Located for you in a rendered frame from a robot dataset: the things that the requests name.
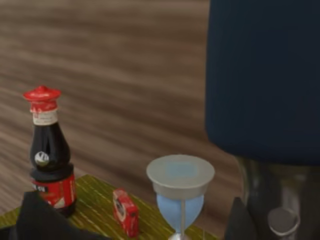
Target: bottle neck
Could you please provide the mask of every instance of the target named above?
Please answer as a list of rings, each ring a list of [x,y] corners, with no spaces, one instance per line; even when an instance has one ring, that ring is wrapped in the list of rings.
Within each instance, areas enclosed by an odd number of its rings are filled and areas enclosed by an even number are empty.
[[[33,124],[36,126],[50,126],[58,122],[57,110],[33,112]]]

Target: hourglass support rod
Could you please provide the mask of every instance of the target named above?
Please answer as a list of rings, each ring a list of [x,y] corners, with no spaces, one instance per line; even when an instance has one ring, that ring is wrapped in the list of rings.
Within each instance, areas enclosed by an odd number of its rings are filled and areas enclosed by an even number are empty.
[[[181,201],[181,239],[185,239],[185,227],[186,227],[186,201]]]

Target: hourglass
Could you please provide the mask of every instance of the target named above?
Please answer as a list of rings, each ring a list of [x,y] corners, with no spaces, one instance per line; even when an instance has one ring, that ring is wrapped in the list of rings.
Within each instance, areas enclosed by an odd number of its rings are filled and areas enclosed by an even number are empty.
[[[214,167],[199,157],[168,155],[152,161],[146,174],[156,192],[160,213],[175,230],[169,240],[190,239],[185,230],[201,212]]]

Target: brown wooden background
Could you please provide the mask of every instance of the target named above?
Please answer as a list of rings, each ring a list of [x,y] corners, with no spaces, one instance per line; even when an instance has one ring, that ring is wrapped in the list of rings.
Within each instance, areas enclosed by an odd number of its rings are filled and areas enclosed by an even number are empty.
[[[199,223],[221,235],[240,178],[204,132],[208,11],[208,0],[1,0],[0,213],[30,189],[22,93],[44,84],[62,90],[60,123],[78,175],[154,202],[150,161],[210,161],[217,174]]]

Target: table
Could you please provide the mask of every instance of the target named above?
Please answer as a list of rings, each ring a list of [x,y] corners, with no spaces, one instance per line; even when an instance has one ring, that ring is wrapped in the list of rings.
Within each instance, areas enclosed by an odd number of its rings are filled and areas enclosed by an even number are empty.
[[[115,240],[126,240],[127,236],[114,220],[112,193],[114,186],[91,175],[85,175],[76,180],[77,210],[69,220],[78,228],[111,237]],[[166,240],[174,233],[173,229],[162,218],[157,207],[146,203],[134,195],[131,199],[139,208],[139,240]],[[0,228],[14,225],[19,208],[0,216]],[[191,226],[186,234],[192,240],[202,240],[202,229]],[[217,240],[216,237],[205,233],[205,240]]]

